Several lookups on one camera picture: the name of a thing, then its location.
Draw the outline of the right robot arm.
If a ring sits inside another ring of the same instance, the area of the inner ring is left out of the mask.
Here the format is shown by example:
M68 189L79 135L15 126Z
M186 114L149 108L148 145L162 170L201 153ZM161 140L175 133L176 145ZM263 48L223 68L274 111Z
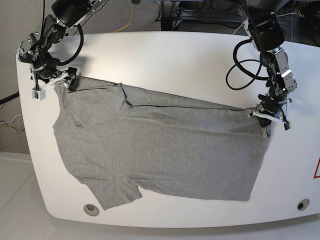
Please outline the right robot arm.
M57 67L70 64L80 54L84 45L81 21L93 14L103 3L103 0L57 0L51 6L53 14L43 16L41 24L19 45L16 50L17 59L30 65L34 85L33 99L43 100L46 89L56 84L70 92L77 89L77 69L69 67L61 71ZM77 28L80 35L76 52L65 61L52 57L49 49L53 44L58 44L66 35L66 30L71 28Z

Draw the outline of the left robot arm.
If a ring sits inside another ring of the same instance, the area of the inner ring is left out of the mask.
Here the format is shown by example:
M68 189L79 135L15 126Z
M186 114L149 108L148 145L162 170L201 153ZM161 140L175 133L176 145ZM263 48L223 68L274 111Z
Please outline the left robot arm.
M292 100L288 95L296 90L297 82L289 67L288 55L281 47L285 37L277 20L277 10L284 5L284 2L276 0L241 1L238 13L249 38L234 47L232 57L234 67L251 77L251 81L242 89L249 87L255 80L264 81L268 89L266 94L258 96L260 103L249 117L258 117L262 127L278 122L284 125L285 130L289 130L291 125L288 113ZM257 62L260 68L266 68L266 77L245 69L238 60L238 50L245 44L253 44L259 52Z

